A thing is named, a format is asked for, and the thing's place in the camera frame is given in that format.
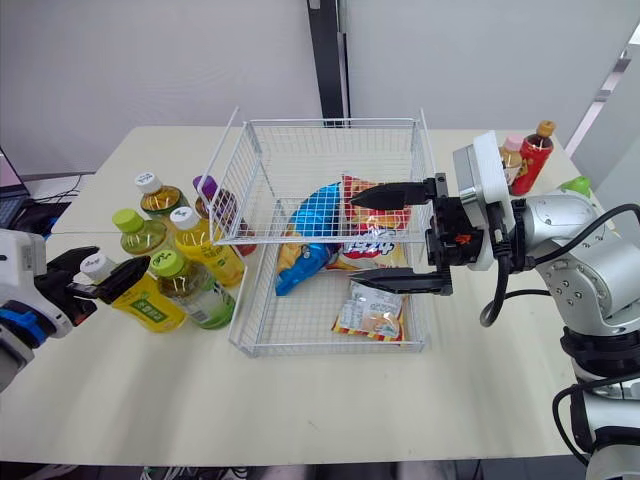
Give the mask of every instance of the yellow label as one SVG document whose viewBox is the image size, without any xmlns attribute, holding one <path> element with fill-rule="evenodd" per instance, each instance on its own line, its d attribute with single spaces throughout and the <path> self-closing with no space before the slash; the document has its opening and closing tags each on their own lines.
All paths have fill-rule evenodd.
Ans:
<svg viewBox="0 0 640 480">
<path fill-rule="evenodd" d="M 145 274 L 138 283 L 113 302 L 113 307 L 135 316 L 152 332 L 175 330 L 185 320 L 185 313 L 160 293 L 156 282 Z"/>
</svg>

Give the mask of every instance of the white table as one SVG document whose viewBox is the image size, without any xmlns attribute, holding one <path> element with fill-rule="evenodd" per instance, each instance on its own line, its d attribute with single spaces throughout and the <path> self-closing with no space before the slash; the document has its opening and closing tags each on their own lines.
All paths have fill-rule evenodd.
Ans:
<svg viewBox="0 0 640 480">
<path fill-rule="evenodd" d="M 137 206 L 134 175 L 153 170 L 191 194 L 221 132 L 133 130 L 56 224 L 49 257 L 95 244 L 124 260 L 110 218 Z M 451 152 L 480 133 L 432 133 L 451 192 Z M 535 192 L 577 175 L 556 148 Z M 38 349 L 0 397 L 0 459 L 255 465 L 566 454 L 551 418 L 553 395 L 574 381 L 562 321 L 552 300 L 519 297 L 482 328 L 495 279 L 495 268 L 455 268 L 455 294 L 433 297 L 432 348 L 420 354 L 250 359 L 225 331 L 186 324 L 156 335 L 100 306 Z M 512 276 L 510 289 L 525 287 L 544 283 L 534 272 Z"/>
</svg>

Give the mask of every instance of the white bottle cap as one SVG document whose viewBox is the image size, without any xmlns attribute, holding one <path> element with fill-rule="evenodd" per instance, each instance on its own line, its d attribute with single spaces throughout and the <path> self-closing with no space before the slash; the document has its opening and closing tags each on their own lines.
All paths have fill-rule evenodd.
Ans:
<svg viewBox="0 0 640 480">
<path fill-rule="evenodd" d="M 162 182 L 154 173 L 144 172 L 136 177 L 136 186 L 142 193 L 153 193 L 162 188 Z"/>
<path fill-rule="evenodd" d="M 179 230 L 190 230 L 200 221 L 200 217 L 191 207 L 176 208 L 169 218 Z"/>
<path fill-rule="evenodd" d="M 80 271 L 89 277 L 93 283 L 100 283 L 111 275 L 111 272 L 116 267 L 116 262 L 98 252 L 89 255 L 82 261 Z"/>
</svg>

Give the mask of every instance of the chip bag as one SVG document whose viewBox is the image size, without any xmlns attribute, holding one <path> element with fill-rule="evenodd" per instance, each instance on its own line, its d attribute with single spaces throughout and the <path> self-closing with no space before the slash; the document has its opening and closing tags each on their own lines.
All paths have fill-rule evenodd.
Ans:
<svg viewBox="0 0 640 480">
<path fill-rule="evenodd" d="M 340 184 L 315 191 L 289 219 L 285 236 L 336 235 L 340 211 Z M 288 294 L 296 285 L 315 275 L 338 250 L 335 244 L 284 243 L 276 265 L 276 295 Z"/>
<path fill-rule="evenodd" d="M 351 205 L 351 199 L 358 193 L 379 185 L 379 183 L 367 182 L 351 175 L 342 175 L 342 190 L 344 213 L 347 221 L 358 229 L 366 228 L 391 228 L 404 230 L 407 228 L 411 217 L 411 207 L 402 210 L 374 210 L 372 208 Z"/>
<path fill-rule="evenodd" d="M 403 341 L 404 298 L 404 295 L 351 282 L 351 297 L 345 302 L 331 330 L 347 335 L 365 335 L 381 342 Z"/>
<path fill-rule="evenodd" d="M 348 242 L 342 245 L 340 255 L 327 269 L 369 270 L 372 268 L 407 267 L 407 259 L 401 245 L 393 238 L 397 231 L 406 228 L 411 208 L 402 210 L 374 210 L 351 205 L 351 199 L 368 188 L 378 185 L 350 175 L 342 176 L 343 204 L 350 234 L 367 236 L 368 240 Z"/>
</svg>

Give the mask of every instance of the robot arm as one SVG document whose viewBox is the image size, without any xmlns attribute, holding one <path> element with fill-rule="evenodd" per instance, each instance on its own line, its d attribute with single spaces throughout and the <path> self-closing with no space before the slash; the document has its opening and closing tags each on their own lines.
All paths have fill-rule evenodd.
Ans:
<svg viewBox="0 0 640 480">
<path fill-rule="evenodd" d="M 47 338 L 62 338 L 96 311 L 88 299 L 111 303 L 147 270 L 149 257 L 118 266 L 100 285 L 73 282 L 97 247 L 75 248 L 46 263 L 39 235 L 0 229 L 0 392 Z"/>
<path fill-rule="evenodd" d="M 554 399 L 560 434 L 589 463 L 587 478 L 640 474 L 640 249 L 605 225 L 628 210 L 640 222 L 640 207 L 623 205 L 598 217 L 586 197 L 565 190 L 510 202 L 494 132 L 454 152 L 454 165 L 458 197 L 449 197 L 445 175 L 436 174 L 420 184 L 380 185 L 352 200 L 382 210 L 433 202 L 426 238 L 436 271 L 380 269 L 352 279 L 394 293 L 451 295 L 450 266 L 486 270 L 495 259 L 496 293 L 481 314 L 482 325 L 490 326 L 505 298 L 528 293 L 507 294 L 508 275 L 535 268 L 566 325 L 561 346 L 579 382 Z M 590 461 L 560 424 L 558 404 L 567 396 L 574 439 Z"/>
</svg>

